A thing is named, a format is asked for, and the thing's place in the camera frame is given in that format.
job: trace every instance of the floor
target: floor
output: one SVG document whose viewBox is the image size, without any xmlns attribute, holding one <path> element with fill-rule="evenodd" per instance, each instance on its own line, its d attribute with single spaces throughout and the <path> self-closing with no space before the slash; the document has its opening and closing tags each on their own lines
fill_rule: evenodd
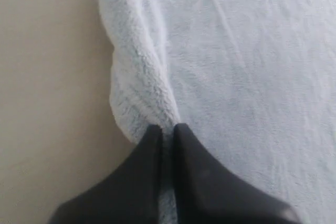
<svg viewBox="0 0 336 224">
<path fill-rule="evenodd" d="M 95 0 L 0 0 L 0 223 L 45 224 L 132 150 Z"/>
</svg>

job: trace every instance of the beige floor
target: beige floor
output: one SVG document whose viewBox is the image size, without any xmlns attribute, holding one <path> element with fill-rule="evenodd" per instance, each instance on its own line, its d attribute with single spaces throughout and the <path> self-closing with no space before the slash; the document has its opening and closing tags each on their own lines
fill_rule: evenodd
<svg viewBox="0 0 336 224">
<path fill-rule="evenodd" d="M 132 145 L 109 107 L 95 0 L 0 0 L 0 223 L 45 224 Z"/>
</svg>

